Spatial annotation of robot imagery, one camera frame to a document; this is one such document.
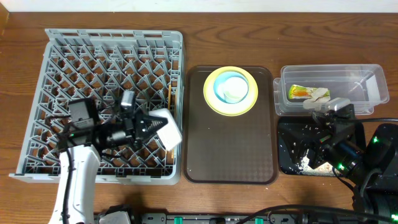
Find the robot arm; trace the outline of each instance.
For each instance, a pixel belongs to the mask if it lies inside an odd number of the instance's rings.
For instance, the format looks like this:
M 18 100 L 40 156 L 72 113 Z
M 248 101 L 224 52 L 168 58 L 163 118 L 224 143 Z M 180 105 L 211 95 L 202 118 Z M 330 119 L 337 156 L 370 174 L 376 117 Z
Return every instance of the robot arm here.
M 75 146 L 69 149 L 72 158 L 72 171 L 69 171 L 67 152 L 60 154 L 61 177 L 58 185 L 57 200 L 50 219 L 50 224 L 62 223 L 64 197 L 67 193 L 68 223 L 94 223 L 95 177 L 100 167 L 100 155 L 91 146 Z
M 356 212 L 396 215 L 398 125 L 381 124 L 366 145 L 364 139 L 357 139 L 358 132 L 364 136 L 364 129 L 357 125 L 361 120 L 355 118 L 354 105 L 313 112 L 312 118 L 313 121 L 304 122 L 291 119 L 278 125 L 292 162 L 299 164 L 306 156 L 312 169 L 328 162 L 355 184 L 351 188 Z
M 135 94 L 126 90 L 119 107 L 118 119 L 100 124 L 92 99 L 69 102 L 72 121 L 58 134 L 61 177 L 57 200 L 50 223 L 94 223 L 93 202 L 95 177 L 104 149 L 128 145 L 140 149 L 142 143 L 158 134 L 166 150 L 174 148 L 182 135 L 168 109 L 151 111 L 150 115 L 135 111 Z

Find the brown tray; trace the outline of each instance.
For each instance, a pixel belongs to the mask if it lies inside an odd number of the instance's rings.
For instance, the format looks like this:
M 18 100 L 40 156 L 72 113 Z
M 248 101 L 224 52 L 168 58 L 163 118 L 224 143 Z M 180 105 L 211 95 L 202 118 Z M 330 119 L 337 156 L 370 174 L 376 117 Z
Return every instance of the brown tray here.
M 242 67 L 256 80 L 259 95 L 247 113 L 229 117 L 213 111 L 203 96 L 205 80 L 217 68 L 188 73 L 183 173 L 194 183 L 271 184 L 279 173 L 272 75 L 262 67 Z

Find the white object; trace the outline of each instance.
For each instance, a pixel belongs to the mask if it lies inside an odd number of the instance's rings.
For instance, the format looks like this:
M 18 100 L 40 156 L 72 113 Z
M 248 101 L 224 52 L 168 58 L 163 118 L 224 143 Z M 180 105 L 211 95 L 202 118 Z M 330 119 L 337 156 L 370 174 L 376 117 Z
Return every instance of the white object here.
M 73 161 L 68 198 L 68 223 L 94 223 L 95 177 L 100 167 L 100 155 L 94 146 L 80 145 L 68 150 Z M 66 152 L 60 154 L 60 163 L 61 178 L 49 224 L 62 223 L 63 198 L 69 173 L 69 160 Z
M 248 93 L 246 81 L 240 77 L 231 77 L 224 83 L 224 98 L 227 103 L 240 102 Z
M 304 100 L 303 108 L 306 110 L 315 108 L 314 103 L 316 100 L 317 100 L 316 98 L 309 98 L 309 99 Z
M 99 224 L 130 224 L 129 214 L 127 212 L 114 212 L 107 214 L 99 220 Z
M 147 0 L 145 4 L 132 0 L 0 2 L 9 12 L 398 12 L 396 0 Z
M 156 132 L 166 150 L 172 150 L 182 141 L 181 132 L 167 108 L 150 111 L 149 115 L 167 118 L 168 123 Z
M 311 93 L 312 98 L 318 99 L 323 96 L 328 91 L 327 88 L 317 88 L 314 92 Z
M 224 95 L 224 84 L 225 83 L 220 83 L 217 87 L 217 92 L 216 94 L 223 100 L 225 100 L 225 95 Z
M 330 101 L 330 96 L 321 97 L 316 100 L 317 103 L 326 103 L 329 101 Z

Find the green connector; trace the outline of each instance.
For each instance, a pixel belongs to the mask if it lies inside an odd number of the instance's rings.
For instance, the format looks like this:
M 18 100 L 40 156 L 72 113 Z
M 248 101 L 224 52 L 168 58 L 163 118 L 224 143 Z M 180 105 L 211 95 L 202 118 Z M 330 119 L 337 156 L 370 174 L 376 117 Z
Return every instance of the green connector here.
M 182 224 L 182 217 L 175 217 L 174 224 Z
M 264 220 L 262 218 L 256 218 L 254 224 L 264 224 Z

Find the wall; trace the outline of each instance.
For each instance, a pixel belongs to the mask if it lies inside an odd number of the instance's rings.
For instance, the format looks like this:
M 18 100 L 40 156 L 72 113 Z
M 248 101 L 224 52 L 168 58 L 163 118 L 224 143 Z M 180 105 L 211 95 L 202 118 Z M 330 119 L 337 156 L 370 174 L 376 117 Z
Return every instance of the wall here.
M 398 0 L 0 0 L 10 12 L 398 12 Z

